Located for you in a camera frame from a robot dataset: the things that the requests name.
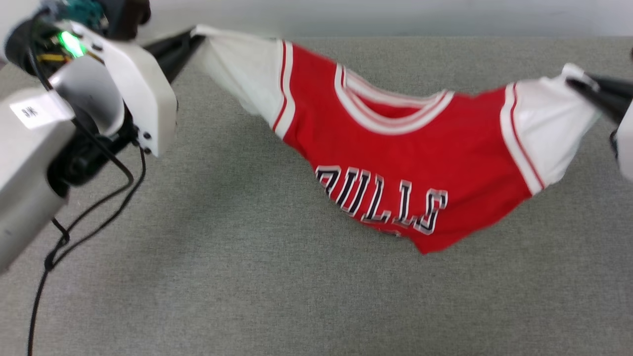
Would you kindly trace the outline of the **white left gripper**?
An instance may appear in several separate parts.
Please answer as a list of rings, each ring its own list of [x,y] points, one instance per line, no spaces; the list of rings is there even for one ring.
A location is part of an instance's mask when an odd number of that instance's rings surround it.
[[[45,37],[76,37],[86,54],[63,65],[45,84],[5,99],[5,157],[53,159],[75,132],[72,105],[90,114],[97,128],[113,134],[129,111],[140,144],[162,155],[176,134],[177,99],[172,83],[197,53],[204,35],[192,29],[140,47],[134,40],[104,38],[77,22],[43,23]]]

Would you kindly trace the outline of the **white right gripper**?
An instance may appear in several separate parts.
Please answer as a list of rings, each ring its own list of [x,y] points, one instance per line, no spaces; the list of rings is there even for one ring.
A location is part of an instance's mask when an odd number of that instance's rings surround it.
[[[633,84],[604,75],[583,74],[567,77],[567,85],[603,113],[613,124],[620,173],[633,180]]]

